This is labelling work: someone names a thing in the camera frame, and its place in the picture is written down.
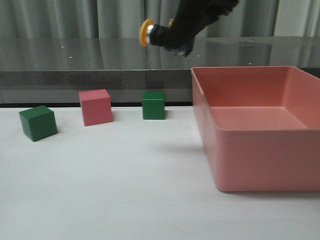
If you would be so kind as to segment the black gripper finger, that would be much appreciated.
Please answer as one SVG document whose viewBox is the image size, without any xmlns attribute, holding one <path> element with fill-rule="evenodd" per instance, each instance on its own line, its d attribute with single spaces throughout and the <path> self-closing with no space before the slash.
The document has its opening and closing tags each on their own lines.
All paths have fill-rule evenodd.
<svg viewBox="0 0 320 240">
<path fill-rule="evenodd" d="M 199 32 L 229 15 L 238 4 L 238 0 L 181 0 L 171 27 L 163 33 L 163 46 L 192 49 Z"/>
</svg>

